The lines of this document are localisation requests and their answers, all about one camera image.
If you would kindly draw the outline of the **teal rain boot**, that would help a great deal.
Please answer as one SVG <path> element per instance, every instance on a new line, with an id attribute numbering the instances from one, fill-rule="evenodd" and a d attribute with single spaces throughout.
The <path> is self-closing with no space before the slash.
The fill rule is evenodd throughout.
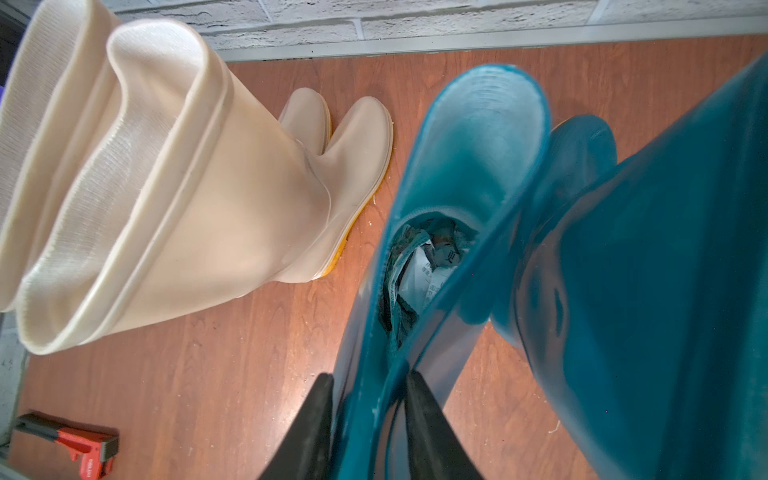
<path id="1" fill-rule="evenodd" d="M 767 61 L 637 153 L 551 133 L 494 323 L 603 479 L 767 475 Z"/>
<path id="2" fill-rule="evenodd" d="M 446 403 L 526 241 L 616 163 L 603 119 L 553 125 L 539 84 L 512 65 L 482 65 L 445 87 L 337 356 L 332 478 L 409 477 L 407 375 Z"/>

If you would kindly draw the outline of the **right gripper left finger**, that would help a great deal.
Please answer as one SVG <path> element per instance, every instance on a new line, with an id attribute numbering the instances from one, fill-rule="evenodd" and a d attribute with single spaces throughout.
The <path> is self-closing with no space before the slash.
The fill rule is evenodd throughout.
<path id="1" fill-rule="evenodd" d="M 330 468 L 334 379 L 315 379 L 277 451 L 260 475 L 266 479 L 326 479 Z"/>

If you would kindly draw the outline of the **beige rain boot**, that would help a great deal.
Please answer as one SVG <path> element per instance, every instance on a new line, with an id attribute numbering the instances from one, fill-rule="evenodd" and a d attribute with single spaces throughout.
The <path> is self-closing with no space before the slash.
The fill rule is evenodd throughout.
<path id="1" fill-rule="evenodd" d="M 111 126 L 107 100 L 117 98 L 117 80 L 107 60 L 107 39 L 118 19 L 98 1 L 45 1 L 35 14 L 10 71 L 1 105 L 1 308 L 10 309 L 23 274 L 42 251 L 55 214 L 82 168 L 84 154 L 65 157 L 78 135 Z M 291 135 L 319 156 L 331 140 L 327 103 L 316 91 L 296 90 L 280 122 L 281 136 Z M 159 270 L 170 280 L 170 263 Z M 227 295 L 203 287 L 213 280 L 200 270 L 197 293 L 160 293 L 154 270 L 134 303 L 159 317 L 174 318 L 221 304 L 260 285 Z"/>
<path id="2" fill-rule="evenodd" d="M 29 352 L 333 269 L 389 165 L 393 123 L 379 100 L 357 100 L 314 152 L 184 23 L 121 25 L 106 54 L 117 116 L 16 296 Z"/>

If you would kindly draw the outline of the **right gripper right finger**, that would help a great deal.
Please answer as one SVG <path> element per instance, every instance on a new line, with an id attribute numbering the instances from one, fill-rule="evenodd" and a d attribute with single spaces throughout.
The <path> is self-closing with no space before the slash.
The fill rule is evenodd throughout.
<path id="1" fill-rule="evenodd" d="M 412 479 L 482 479 L 418 371 L 405 382 L 408 466 Z"/>

